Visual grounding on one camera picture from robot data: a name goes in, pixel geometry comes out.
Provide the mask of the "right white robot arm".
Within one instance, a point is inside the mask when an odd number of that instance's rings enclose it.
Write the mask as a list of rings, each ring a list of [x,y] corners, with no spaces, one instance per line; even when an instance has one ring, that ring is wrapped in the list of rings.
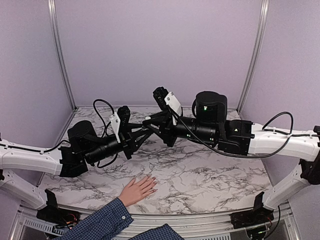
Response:
[[[192,117],[185,117],[176,96],[163,87],[153,92],[161,111],[148,116],[143,125],[152,129],[171,147],[177,138],[202,144],[217,154],[243,159],[274,155],[299,158],[299,163],[272,189],[255,197],[247,219],[258,224],[284,200],[320,183],[320,128],[298,131],[270,127],[248,120],[227,120],[227,97],[213,92],[198,93]]]

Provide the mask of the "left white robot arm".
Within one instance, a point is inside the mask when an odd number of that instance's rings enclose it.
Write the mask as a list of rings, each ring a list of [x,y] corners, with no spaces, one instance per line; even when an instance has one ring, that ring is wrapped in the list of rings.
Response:
[[[0,188],[21,199],[35,210],[43,210],[53,223],[63,219],[57,199],[50,190],[43,190],[13,172],[14,169],[49,173],[75,178],[99,161],[123,152],[130,159],[142,143],[152,135],[140,124],[128,123],[118,135],[99,137],[88,120],[77,122],[67,131],[67,146],[34,149],[2,139],[0,141]]]

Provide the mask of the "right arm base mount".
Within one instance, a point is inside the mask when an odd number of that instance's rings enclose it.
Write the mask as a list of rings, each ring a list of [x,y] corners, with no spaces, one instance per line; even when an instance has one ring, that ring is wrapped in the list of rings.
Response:
[[[264,206],[264,193],[262,191],[255,197],[252,209],[234,212],[230,215],[231,224],[234,229],[264,224],[274,220],[274,210],[269,210]]]

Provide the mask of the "blue checkered sleeve forearm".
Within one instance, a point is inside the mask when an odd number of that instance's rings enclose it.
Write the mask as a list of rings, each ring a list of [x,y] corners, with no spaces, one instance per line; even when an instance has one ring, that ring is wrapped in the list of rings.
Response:
[[[133,219],[119,198],[80,221],[57,240],[110,240],[127,228]]]

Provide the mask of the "person's bare hand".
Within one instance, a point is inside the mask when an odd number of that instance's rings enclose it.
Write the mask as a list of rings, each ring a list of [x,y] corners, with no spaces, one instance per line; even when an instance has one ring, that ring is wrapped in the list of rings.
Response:
[[[140,181],[132,179],[117,197],[125,207],[132,206],[157,191],[156,178],[151,175],[145,176]]]

